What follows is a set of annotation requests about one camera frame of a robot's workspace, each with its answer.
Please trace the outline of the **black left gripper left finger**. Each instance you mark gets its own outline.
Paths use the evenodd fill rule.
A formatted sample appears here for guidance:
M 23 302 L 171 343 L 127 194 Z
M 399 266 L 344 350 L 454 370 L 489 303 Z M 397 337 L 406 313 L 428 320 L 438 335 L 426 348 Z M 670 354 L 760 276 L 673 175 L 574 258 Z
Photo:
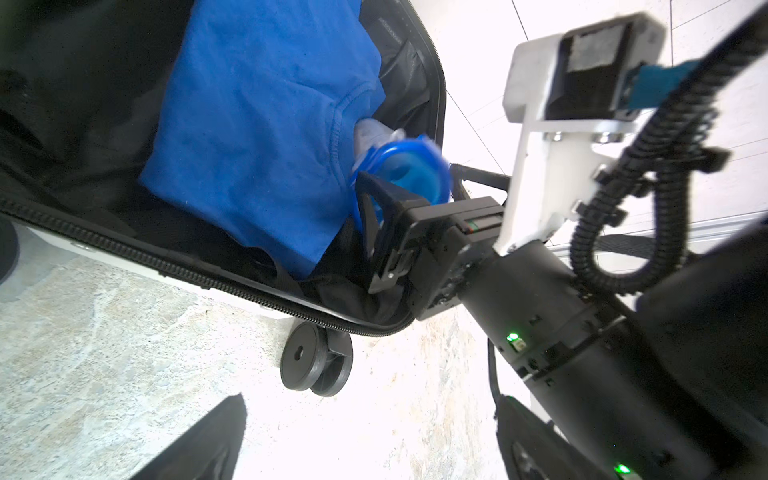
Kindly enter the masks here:
M 131 480 L 232 479 L 246 419 L 243 396 L 225 398 Z

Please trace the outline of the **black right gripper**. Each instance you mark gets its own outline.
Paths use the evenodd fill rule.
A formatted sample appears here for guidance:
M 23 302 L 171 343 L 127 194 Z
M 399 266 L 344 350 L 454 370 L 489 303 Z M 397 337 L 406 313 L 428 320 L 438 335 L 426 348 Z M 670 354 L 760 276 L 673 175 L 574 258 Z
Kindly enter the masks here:
M 464 183 L 504 192 L 511 183 L 510 176 L 461 164 L 449 171 L 458 202 L 439 205 L 368 172 L 356 179 L 367 291 L 401 284 L 405 304 L 419 320 L 459 303 L 468 271 L 491 256 L 500 233 L 504 208 L 491 197 L 470 199 Z

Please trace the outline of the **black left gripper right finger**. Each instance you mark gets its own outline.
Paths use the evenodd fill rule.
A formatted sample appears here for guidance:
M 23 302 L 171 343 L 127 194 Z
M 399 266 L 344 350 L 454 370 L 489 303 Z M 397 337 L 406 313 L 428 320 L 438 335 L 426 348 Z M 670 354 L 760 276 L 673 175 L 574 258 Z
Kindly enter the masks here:
M 497 442 L 509 479 L 599 479 L 600 470 L 513 397 L 496 401 Z

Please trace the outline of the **clear container blue lid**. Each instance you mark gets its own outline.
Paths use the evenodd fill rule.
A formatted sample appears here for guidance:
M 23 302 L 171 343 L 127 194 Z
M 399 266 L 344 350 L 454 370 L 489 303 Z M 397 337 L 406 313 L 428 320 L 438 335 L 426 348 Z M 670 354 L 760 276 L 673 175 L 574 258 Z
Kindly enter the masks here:
M 349 187 L 355 189 L 359 173 L 367 172 L 425 198 L 443 204 L 451 197 L 450 165 L 429 137 L 409 137 L 366 118 L 354 126 L 355 163 Z

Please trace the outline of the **blue t-shirt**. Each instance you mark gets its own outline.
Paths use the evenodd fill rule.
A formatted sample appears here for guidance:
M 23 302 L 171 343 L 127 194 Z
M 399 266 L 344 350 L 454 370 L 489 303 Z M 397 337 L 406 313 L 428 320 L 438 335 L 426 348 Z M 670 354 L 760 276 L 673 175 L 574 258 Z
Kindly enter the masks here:
M 385 99 L 357 1 L 198 1 L 140 183 L 306 278 L 351 212 Z

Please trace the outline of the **white black suitcase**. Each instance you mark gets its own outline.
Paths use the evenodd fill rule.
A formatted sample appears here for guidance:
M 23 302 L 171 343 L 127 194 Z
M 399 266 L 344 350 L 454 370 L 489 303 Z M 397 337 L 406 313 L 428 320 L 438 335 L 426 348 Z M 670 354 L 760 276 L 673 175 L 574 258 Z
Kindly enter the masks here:
M 296 281 L 139 184 L 192 12 L 189 1 L 2 3 L 2 217 L 80 254 L 332 337 L 409 327 L 409 287 L 368 292 L 352 225 Z

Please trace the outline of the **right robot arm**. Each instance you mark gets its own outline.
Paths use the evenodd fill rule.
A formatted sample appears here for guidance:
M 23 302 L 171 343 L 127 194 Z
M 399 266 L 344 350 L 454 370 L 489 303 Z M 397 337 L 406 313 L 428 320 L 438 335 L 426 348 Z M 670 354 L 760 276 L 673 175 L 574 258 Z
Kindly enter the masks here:
M 767 223 L 645 291 L 634 308 L 541 242 L 498 256 L 490 198 L 432 205 L 385 179 L 355 187 L 376 273 L 425 319 L 463 304 L 549 415 L 496 394 L 513 479 L 767 475 Z

